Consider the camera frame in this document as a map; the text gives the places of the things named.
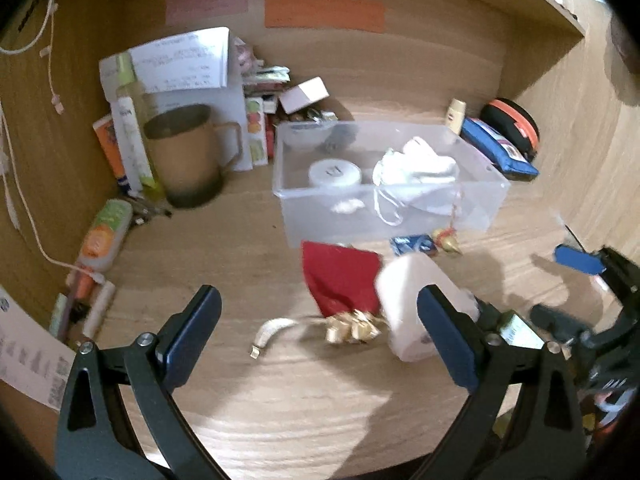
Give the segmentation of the white drawstring cloth bag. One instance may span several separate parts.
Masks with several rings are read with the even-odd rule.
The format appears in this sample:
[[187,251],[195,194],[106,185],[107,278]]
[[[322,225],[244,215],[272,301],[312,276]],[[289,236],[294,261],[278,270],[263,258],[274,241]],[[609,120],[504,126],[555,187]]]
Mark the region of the white drawstring cloth bag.
[[400,151],[389,148],[372,170],[373,207],[386,226],[400,226],[403,211],[428,192],[453,184],[458,163],[439,155],[423,138],[414,136]]

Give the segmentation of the white tissue roll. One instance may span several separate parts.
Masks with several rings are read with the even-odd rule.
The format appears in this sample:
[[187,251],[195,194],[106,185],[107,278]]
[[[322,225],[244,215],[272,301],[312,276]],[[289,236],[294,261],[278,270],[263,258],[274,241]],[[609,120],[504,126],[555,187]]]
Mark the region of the white tissue roll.
[[437,352],[416,306],[420,290],[427,285],[438,286],[450,304],[473,321],[480,316],[475,297],[454,284],[431,257],[409,252],[395,258],[380,271],[374,287],[388,325],[388,345],[402,362],[418,362]]

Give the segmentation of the clear plastic storage bin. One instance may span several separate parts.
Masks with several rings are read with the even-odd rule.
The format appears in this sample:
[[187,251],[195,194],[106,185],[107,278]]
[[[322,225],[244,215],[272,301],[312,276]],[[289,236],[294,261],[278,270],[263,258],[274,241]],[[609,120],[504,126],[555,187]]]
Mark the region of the clear plastic storage bin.
[[273,193],[288,244],[486,231],[510,183],[443,125],[284,122]]

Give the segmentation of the dark green glass bottle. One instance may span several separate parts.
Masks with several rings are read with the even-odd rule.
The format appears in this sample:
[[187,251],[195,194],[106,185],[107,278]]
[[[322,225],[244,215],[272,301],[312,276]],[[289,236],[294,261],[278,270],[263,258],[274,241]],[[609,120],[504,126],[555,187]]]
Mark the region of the dark green glass bottle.
[[507,344],[518,348],[539,350],[544,340],[514,310],[500,311],[493,304],[476,300],[477,326],[486,333],[498,334]]

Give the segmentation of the red velvet pouch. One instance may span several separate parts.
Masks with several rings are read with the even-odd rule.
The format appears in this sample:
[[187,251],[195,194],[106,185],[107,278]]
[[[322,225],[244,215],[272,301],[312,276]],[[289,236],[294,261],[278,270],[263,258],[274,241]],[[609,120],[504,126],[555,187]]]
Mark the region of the red velvet pouch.
[[375,279],[382,269],[376,252],[303,242],[303,276],[324,318],[356,311],[378,315]]

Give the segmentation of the blue pencil case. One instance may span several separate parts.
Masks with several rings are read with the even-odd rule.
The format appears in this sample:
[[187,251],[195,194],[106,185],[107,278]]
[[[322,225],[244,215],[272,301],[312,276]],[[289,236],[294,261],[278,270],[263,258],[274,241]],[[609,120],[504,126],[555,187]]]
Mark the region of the blue pencil case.
[[530,181],[539,171],[494,128],[476,118],[464,118],[460,136],[473,145],[508,179]]

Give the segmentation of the orange carton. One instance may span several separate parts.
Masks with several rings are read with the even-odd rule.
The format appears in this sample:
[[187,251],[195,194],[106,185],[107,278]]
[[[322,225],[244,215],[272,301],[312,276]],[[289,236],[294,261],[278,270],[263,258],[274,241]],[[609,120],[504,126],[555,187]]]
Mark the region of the orange carton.
[[112,115],[107,114],[97,120],[92,125],[92,128],[105,155],[108,166],[110,166],[114,174],[119,191],[124,195],[128,195],[130,185],[124,164],[122,163],[122,155],[119,151]]

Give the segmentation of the white paper sheet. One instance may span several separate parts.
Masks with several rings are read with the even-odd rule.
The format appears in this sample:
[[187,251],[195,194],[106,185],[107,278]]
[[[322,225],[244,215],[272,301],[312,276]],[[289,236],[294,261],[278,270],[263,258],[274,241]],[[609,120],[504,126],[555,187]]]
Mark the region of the white paper sheet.
[[230,30],[214,27],[160,38],[129,50],[145,93],[221,89],[228,84]]

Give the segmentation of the fruit pattern box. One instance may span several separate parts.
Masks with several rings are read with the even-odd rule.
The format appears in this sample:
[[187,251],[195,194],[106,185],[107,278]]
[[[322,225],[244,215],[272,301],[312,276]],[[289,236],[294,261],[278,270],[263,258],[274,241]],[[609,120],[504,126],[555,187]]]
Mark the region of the fruit pattern box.
[[268,164],[268,146],[264,100],[260,96],[246,98],[245,109],[250,158],[254,166],[266,166]]

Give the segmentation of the white receipt paper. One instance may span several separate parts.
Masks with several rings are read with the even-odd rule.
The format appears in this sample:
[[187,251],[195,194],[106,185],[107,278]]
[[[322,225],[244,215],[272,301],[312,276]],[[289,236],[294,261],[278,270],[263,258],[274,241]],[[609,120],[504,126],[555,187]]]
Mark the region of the white receipt paper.
[[1,379],[58,412],[75,352],[51,336],[1,289]]

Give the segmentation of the black orange round case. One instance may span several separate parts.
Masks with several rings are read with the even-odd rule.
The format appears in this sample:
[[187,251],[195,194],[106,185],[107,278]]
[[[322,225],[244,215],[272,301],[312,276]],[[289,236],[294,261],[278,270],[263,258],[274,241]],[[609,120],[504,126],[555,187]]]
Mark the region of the black orange round case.
[[480,120],[509,140],[529,161],[538,155],[539,128],[527,110],[506,98],[495,98],[480,110]]

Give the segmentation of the small white cardboard box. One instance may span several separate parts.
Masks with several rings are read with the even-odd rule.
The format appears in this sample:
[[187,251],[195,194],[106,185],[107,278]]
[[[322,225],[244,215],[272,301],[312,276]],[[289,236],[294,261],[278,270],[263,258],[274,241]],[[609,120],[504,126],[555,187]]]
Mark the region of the small white cardboard box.
[[314,77],[282,92],[279,96],[279,103],[285,114],[294,114],[307,106],[326,99],[329,95],[323,80],[320,77]]

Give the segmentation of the orange sticky note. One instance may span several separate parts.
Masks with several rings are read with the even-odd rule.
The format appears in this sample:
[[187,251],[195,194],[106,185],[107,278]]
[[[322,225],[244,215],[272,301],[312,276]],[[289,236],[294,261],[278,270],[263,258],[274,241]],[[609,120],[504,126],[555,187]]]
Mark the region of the orange sticky note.
[[386,7],[376,0],[265,0],[267,28],[386,31]]

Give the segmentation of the blue small packet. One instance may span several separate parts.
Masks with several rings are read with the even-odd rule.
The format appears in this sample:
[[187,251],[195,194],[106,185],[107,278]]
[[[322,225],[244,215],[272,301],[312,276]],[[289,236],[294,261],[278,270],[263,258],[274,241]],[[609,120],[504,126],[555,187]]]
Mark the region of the blue small packet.
[[390,248],[395,256],[420,252],[425,255],[436,255],[438,248],[434,240],[427,234],[396,236],[390,240]]

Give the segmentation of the brown mug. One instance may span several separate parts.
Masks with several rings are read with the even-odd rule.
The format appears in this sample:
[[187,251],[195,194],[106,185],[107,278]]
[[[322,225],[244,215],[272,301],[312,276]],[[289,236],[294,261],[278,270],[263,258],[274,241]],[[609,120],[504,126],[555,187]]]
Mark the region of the brown mug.
[[241,125],[216,124],[205,104],[163,112],[144,124],[143,133],[168,203],[179,209],[212,200],[224,173],[243,157]]

